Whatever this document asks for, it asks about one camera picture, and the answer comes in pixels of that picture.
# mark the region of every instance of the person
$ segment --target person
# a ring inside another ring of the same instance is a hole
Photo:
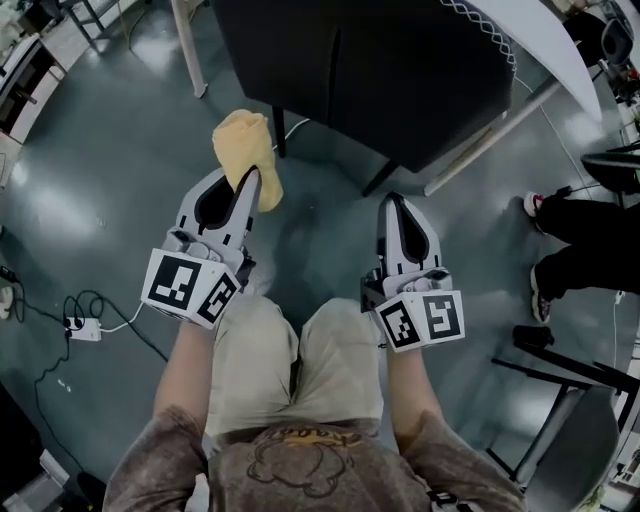
[[[640,205],[623,209],[614,203],[544,197],[529,192],[524,210],[536,227],[568,247],[531,268],[531,305],[539,322],[549,322],[551,302],[567,290],[607,288],[640,292],[634,233]]]
[[[378,352],[369,318],[345,299],[322,306],[301,341],[259,296],[234,298],[215,333],[183,323],[104,510],[184,510],[205,473],[214,510],[423,511],[457,499],[453,510],[524,511],[522,493],[447,426],[420,350],[387,355],[399,454],[374,439]],[[219,448],[208,468],[205,426]]]

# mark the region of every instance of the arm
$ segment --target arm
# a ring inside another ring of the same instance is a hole
[[[398,449],[435,492],[483,510],[526,510],[524,496],[445,423],[421,350],[387,354],[391,421]]]
[[[209,410],[213,342],[212,331],[188,322],[180,325],[171,358],[156,391],[154,416],[177,406],[193,418],[200,435],[204,434]]]
[[[107,486],[107,512],[184,510],[196,475],[206,473],[202,434],[207,420],[213,333],[183,323],[162,374],[153,419]]]
[[[404,453],[422,430],[422,415],[429,412],[444,421],[427,370],[422,350],[387,351],[387,371],[391,394],[391,422],[400,453]]]

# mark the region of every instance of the brown t-shirt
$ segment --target brown t-shirt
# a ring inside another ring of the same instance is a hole
[[[431,510],[448,492],[485,512],[525,511],[524,497],[438,418],[401,457],[354,429],[283,423],[207,460],[195,422],[173,407],[154,418],[111,477],[104,510],[182,511],[199,473],[211,510]]]

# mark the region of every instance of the yellow cloth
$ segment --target yellow cloth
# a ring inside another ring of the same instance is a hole
[[[283,192],[266,117],[248,110],[231,112],[213,130],[213,149],[233,190],[255,165],[262,178],[258,211],[268,212],[278,205]]]

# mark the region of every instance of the power strip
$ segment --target power strip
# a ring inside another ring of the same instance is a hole
[[[75,327],[75,318],[67,317],[71,324],[71,339],[81,341],[100,341],[102,333],[100,332],[100,320],[97,318],[79,318],[83,323],[82,328]]]

